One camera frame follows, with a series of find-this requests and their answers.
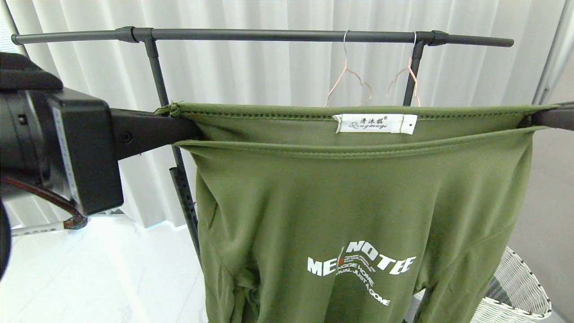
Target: beige wall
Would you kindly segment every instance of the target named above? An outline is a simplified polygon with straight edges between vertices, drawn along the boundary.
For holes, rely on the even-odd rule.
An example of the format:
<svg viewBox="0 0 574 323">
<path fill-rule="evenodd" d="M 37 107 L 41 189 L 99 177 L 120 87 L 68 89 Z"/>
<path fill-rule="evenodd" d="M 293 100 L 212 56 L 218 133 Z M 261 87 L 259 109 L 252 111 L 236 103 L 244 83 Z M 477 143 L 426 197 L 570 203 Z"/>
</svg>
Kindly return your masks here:
<svg viewBox="0 0 574 323">
<path fill-rule="evenodd" d="M 574 55 L 549 103 L 574 101 Z M 534 137 L 532 174 L 510 239 L 555 307 L 574 322 L 574 132 L 548 129 Z"/>
</svg>

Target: horizontal black rod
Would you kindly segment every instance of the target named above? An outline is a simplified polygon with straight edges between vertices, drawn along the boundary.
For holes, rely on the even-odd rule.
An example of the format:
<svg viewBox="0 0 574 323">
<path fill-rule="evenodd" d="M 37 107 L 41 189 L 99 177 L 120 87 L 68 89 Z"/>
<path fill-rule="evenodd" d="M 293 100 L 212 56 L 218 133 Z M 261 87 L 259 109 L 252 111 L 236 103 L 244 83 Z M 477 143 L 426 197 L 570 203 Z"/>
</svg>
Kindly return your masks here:
<svg viewBox="0 0 574 323">
<path fill-rule="evenodd" d="M 259 29 L 154 29 L 123 27 L 116 30 L 89 32 L 64 32 L 12 35 L 17 45 L 49 43 L 55 41 L 123 40 L 139 42 L 153 40 L 253 40 L 253 41 L 327 41 L 341 42 L 345 31 L 332 30 L 259 30 Z M 435 32 L 417 32 L 417 40 L 433 44 Z M 345 41 L 349 43 L 413 43 L 412 32 L 356 32 L 349 31 Z M 441 44 L 467 44 L 510 47 L 512 39 L 461 36 L 441 33 Z"/>
</svg>

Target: curtain fold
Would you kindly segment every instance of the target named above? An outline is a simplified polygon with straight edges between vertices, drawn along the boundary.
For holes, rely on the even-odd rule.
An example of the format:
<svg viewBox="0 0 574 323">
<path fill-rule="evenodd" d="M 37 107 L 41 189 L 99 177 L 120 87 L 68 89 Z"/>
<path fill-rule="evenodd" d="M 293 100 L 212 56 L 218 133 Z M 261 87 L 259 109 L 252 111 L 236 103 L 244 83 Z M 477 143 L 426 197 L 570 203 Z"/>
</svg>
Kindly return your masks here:
<svg viewBox="0 0 574 323">
<path fill-rule="evenodd" d="M 530 104 L 552 46 L 564 0 L 540 1 L 46 1 L 7 0 L 21 34 L 153 28 L 324 29 L 512 38 L 511 48 L 447 44 L 426 47 L 418 94 L 425 106 Z M 343 69 L 342 43 L 158 41 L 171 101 L 323 106 Z M 368 105 L 400 105 L 413 44 L 348 43 L 350 69 L 374 90 Z M 85 41 L 26 45 L 30 58 L 64 85 L 110 107 L 153 111 L 160 104 L 143 44 Z M 353 106 L 368 97 L 345 76 L 329 100 Z M 184 154 L 190 183 L 195 166 Z M 144 226 L 185 224 L 168 169 L 169 147 L 120 161 L 128 216 Z M 13 224 L 46 222 L 45 207 L 14 202 Z"/>
</svg>

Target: vertical rack post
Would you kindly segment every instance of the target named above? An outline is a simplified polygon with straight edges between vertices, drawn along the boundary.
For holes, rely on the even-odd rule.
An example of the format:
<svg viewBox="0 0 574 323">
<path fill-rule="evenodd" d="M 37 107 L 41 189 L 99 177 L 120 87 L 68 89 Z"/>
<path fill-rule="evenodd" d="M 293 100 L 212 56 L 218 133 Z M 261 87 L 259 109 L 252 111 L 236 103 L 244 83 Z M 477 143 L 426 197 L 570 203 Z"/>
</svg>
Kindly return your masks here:
<svg viewBox="0 0 574 323">
<path fill-rule="evenodd" d="M 144 40 L 144 44 L 146 52 L 148 53 L 149 63 L 152 68 L 153 79 L 156 83 L 157 95 L 160 99 L 160 104 L 161 106 L 166 106 L 169 104 L 168 93 L 165 89 L 164 76 L 161 72 L 160 56 L 157 52 L 156 41 L 151 37 L 147 37 Z M 195 206 L 191 196 L 191 189 L 189 188 L 189 183 L 187 181 L 187 174 L 185 173 L 183 157 L 178 147 L 172 146 L 172 151 L 173 157 L 176 161 L 176 166 L 170 168 L 169 173 L 171 174 L 173 185 L 177 191 L 177 197 L 180 201 L 189 233 L 191 234 L 197 258 L 200 260 L 199 236 L 197 234 L 197 214 L 195 212 Z"/>
<path fill-rule="evenodd" d="M 413 70 L 413 74 L 417 76 L 418 73 L 418 66 L 421 63 L 422 58 L 422 50 L 425 48 L 425 41 L 419 40 L 414 45 L 413 48 L 413 55 L 411 56 L 412 61 L 410 64 L 410 69 Z M 413 92 L 414 92 L 414 79 L 413 76 L 409 73 L 409 80 L 406 82 L 406 90 L 405 90 L 405 99 L 402 101 L 402 105 L 410 106 L 411 101 L 413 100 Z"/>
</svg>

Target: hanger hook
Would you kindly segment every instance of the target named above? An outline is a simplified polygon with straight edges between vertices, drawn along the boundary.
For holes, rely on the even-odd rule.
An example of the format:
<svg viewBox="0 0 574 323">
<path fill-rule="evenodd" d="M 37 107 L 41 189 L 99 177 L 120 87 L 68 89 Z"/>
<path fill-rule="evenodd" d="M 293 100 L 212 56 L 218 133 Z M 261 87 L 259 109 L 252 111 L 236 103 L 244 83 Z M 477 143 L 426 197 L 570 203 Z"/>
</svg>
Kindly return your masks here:
<svg viewBox="0 0 574 323">
<path fill-rule="evenodd" d="M 345 50 L 345 59 L 347 58 L 347 33 L 350 32 L 350 30 L 347 30 L 345 32 L 345 35 L 343 35 L 343 49 Z"/>
</svg>

